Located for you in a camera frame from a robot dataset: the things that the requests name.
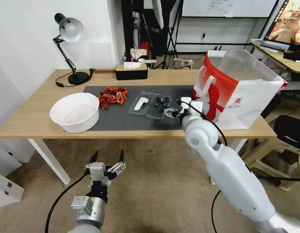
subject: desk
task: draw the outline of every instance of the desk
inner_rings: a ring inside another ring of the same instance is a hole
[[[260,49],[260,43],[257,43],[254,40],[251,40],[250,43],[252,43],[259,51],[261,51],[263,54],[265,54],[266,58],[270,58],[275,63],[279,64],[283,68],[289,69],[292,72],[300,73],[300,63],[284,58],[283,52],[278,51],[277,53],[273,53],[273,52],[262,50],[262,49]]]
[[[85,131],[72,134],[53,123],[49,111],[56,101],[73,93],[82,92],[86,86],[134,86],[134,85],[193,85],[198,70],[149,70],[148,79],[118,81],[115,73],[95,73],[92,79],[76,87],[57,87],[55,79],[70,70],[56,70],[15,112],[0,129],[0,138],[26,138],[36,148],[58,177],[68,184],[70,177],[59,164],[42,139],[183,139],[182,130],[149,131]],[[266,121],[259,117],[250,129],[228,130],[226,138],[233,138],[234,149],[244,144],[245,139],[276,137]]]
[[[265,63],[267,59],[271,59],[274,63],[278,64],[284,69],[288,69],[294,73],[300,73],[300,63],[284,58],[283,52],[278,51],[277,53],[273,53],[262,50],[260,49],[260,43],[257,43],[254,40],[251,40],[250,43],[252,43],[259,51],[261,51],[265,55],[261,60],[263,63]],[[285,87],[284,90],[300,90],[300,81],[289,81],[289,85]]]

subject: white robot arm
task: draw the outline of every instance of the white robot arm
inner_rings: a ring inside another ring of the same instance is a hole
[[[189,104],[202,112],[201,101]],[[166,109],[165,114],[180,118],[187,144],[204,159],[208,174],[231,205],[261,233],[300,233],[300,221],[275,210],[258,178],[232,148],[218,141],[215,126],[188,105],[182,103],[182,107],[187,112]]]
[[[276,211],[258,178],[233,149],[220,142],[215,126],[193,109],[202,112],[203,103],[191,101],[189,97],[181,100],[190,106],[182,103],[181,110],[167,108],[164,113],[180,119],[187,144],[204,159],[208,174],[231,205],[247,216],[261,233],[300,233],[300,221]],[[105,168],[104,163],[94,162],[86,168],[92,179],[91,192],[74,198],[71,207],[80,225],[70,233],[100,233],[108,200],[107,187],[126,168],[123,152],[113,167]]]

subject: monitor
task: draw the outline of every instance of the monitor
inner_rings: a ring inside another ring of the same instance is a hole
[[[264,40],[300,44],[300,0],[287,0],[283,3]]]

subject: lamp shade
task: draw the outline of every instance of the lamp shade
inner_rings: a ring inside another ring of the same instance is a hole
[[[76,42],[81,38],[83,25],[79,20],[66,18],[61,13],[57,13],[54,19],[59,24],[59,33],[63,40],[67,42]]]

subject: clear plastic tray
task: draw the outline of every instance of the clear plastic tray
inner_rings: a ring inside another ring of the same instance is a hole
[[[140,92],[137,95],[137,97],[135,98],[135,100],[134,100],[133,104],[131,105],[130,109],[128,110],[128,113],[134,114],[134,115],[140,115],[140,116],[144,115],[147,112],[149,106],[152,104],[153,99],[155,98],[155,96],[156,96],[156,93],[153,93],[153,92],[145,92],[145,91]],[[136,111],[136,110],[134,110],[134,108],[135,108],[136,104],[138,103],[138,101],[141,97],[145,97],[145,98],[149,99],[149,101],[148,101],[148,103],[144,103],[141,106],[141,108]]]
[[[164,111],[161,110],[161,108],[165,109],[163,107],[163,104],[157,103],[158,98],[163,98],[165,99],[166,95],[161,95],[161,94],[156,94],[154,99],[151,101],[150,105],[148,106],[148,109],[145,113],[145,115],[149,118],[153,119],[163,119],[164,118]],[[167,103],[166,107],[169,107],[170,103],[172,102],[172,98],[168,96],[169,102]]]

